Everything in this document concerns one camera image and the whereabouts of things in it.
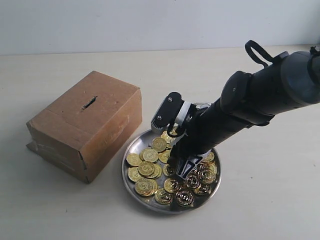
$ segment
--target stainless steel tray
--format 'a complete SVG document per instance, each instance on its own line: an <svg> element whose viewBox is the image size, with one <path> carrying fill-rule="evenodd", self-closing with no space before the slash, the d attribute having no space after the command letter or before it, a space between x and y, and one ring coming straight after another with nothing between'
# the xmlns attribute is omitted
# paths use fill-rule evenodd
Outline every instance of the stainless steel tray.
<svg viewBox="0 0 320 240"><path fill-rule="evenodd" d="M127 189L127 191L133 196L134 199L136 199L139 203L144 205L146 208L153 210L153 211L156 211L156 212L159 212L159 213L181 214L181 213L185 213L187 211L196 209L196 208L202 206L203 204L205 204L216 193L216 191L220 185L220 182L221 182L220 159L219 159L219 156L214 148L212 149L212 151L214 152L214 155L215 155L214 159L215 159L215 163L217 166L217 174L216 174L215 181L211 184L211 192L210 193L203 195L203 196L194 195L193 207L182 207L182 206L179 206L175 201L173 201L171 204L161 205L156 202L154 195L148 196L148 197L143 197L143 196L140 196L136 193L135 183L132 182L128 178L129 164L126 161L127 155L131 154L131 153L139 154L140 151L147 148L151 144L152 140L156 137L159 137L159 136L156 135L155 133L153 133L151 130L148 130L148 131L142 133L141 135L139 135L136 139L134 139L131 142L131 144L128 146L128 148L126 149L124 156L123 156L123 159L122 159L121 172L122 172L122 179L124 182L124 186ZM163 167L163 165L164 165L164 163L160 162L159 160L157 163L160 164L161 167ZM162 173L161 177L156 179L156 182L157 182L159 188L163 188L164 181L167 178L168 177Z"/></svg>

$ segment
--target pile of coins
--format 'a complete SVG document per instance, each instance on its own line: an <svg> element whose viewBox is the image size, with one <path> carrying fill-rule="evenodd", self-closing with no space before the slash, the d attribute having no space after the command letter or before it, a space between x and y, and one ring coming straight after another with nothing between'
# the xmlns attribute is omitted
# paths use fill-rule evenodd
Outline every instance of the pile of coins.
<svg viewBox="0 0 320 240"><path fill-rule="evenodd" d="M153 139L150 147L139 154L128 154L128 178L135 182L134 189L140 196L154 195L155 201L161 205L171 204L175 200L179 206L193 207L195 195L203 196L212 191L210 184L216 180L218 172L214 162L215 155L210 152L198 167L189 173L185 181L179 181L173 177L176 170L167 164L173 139L164 131L160 137ZM156 179L162 174L167 178L163 187L159 187Z"/></svg>

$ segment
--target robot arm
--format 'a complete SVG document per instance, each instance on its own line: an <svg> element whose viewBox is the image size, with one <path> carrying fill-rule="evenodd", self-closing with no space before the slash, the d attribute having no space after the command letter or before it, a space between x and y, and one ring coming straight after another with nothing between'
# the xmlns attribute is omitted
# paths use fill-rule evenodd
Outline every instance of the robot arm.
<svg viewBox="0 0 320 240"><path fill-rule="evenodd" d="M255 49L268 65L252 51ZM245 49L264 69L251 74L237 71L211 106L197 108L170 93L151 121L151 129L170 134L178 125L168 163L185 179L210 150L244 128L266 126L277 114L320 102L320 52L283 52L271 57L250 40Z"/></svg>

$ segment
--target cardboard box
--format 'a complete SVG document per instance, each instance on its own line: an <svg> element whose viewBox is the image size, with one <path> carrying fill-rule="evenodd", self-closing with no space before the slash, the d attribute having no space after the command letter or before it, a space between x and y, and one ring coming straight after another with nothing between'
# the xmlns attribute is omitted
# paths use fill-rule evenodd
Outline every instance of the cardboard box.
<svg viewBox="0 0 320 240"><path fill-rule="evenodd" d="M140 88L93 71L27 122L27 147L90 183L141 122Z"/></svg>

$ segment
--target white table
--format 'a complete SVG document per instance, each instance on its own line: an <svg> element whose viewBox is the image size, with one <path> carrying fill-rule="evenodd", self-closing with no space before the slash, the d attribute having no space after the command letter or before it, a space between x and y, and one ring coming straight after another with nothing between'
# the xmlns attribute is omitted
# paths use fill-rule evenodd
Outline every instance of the white table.
<svg viewBox="0 0 320 240"><path fill-rule="evenodd" d="M309 47L266 49L276 55ZM235 71L259 69L244 48L0 56L0 239L319 239L320 105L280 114L217 146L220 188L189 213L147 211L123 186L124 151L169 92L213 102ZM25 123L92 70L141 87L143 123L86 185L25 147Z"/></svg>

